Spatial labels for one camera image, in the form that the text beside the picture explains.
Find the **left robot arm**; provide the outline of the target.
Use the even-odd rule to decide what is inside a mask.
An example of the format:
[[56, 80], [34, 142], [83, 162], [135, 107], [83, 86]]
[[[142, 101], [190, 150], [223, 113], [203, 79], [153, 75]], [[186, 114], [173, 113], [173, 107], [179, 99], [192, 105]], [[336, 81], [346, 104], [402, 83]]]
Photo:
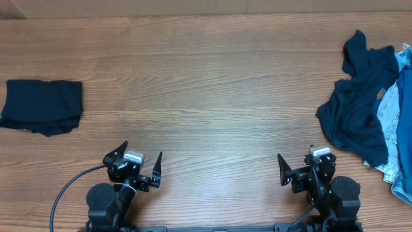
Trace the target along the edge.
[[126, 150], [127, 145], [125, 141], [102, 160], [113, 184], [100, 183], [88, 191], [86, 231], [137, 231], [137, 227], [127, 221], [134, 197], [139, 191], [160, 187], [162, 154], [158, 155], [152, 176], [147, 177], [140, 174], [144, 154]]

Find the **dark navy t-shirt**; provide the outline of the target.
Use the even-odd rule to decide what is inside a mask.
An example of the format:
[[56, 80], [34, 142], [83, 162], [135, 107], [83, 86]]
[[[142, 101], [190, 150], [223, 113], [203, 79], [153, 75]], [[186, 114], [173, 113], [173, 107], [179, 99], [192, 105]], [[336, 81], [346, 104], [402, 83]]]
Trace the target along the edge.
[[315, 116], [336, 148], [358, 155], [374, 168], [389, 157], [375, 102], [379, 91], [399, 77], [395, 49], [392, 45], [369, 49], [364, 33], [356, 30], [342, 51], [342, 71], [350, 78], [335, 81], [330, 99]]

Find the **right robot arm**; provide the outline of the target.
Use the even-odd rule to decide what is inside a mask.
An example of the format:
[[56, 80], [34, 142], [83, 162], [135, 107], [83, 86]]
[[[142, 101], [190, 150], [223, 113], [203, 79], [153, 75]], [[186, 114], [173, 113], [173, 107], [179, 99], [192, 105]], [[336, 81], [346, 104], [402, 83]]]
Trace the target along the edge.
[[305, 192], [310, 208], [293, 223], [277, 223], [274, 231], [361, 232], [357, 222], [361, 186], [346, 176], [335, 176], [336, 156], [330, 152], [304, 156], [305, 167], [291, 169], [277, 156], [280, 184], [292, 185], [293, 193]]

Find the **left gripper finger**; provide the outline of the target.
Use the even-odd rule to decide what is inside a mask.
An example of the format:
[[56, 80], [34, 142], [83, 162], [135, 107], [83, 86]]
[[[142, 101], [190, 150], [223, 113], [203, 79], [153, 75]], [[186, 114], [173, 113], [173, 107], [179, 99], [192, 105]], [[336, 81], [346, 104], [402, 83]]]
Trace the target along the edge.
[[127, 148], [128, 141], [125, 140], [118, 148], [114, 149], [113, 151], [109, 152], [103, 159], [104, 165], [112, 165], [118, 158], [122, 158], [124, 156], [125, 150]]
[[161, 161], [162, 161], [162, 152], [159, 153], [158, 158], [153, 168], [153, 172], [152, 172], [151, 186], [154, 188], [160, 187], [161, 173], [162, 173]]

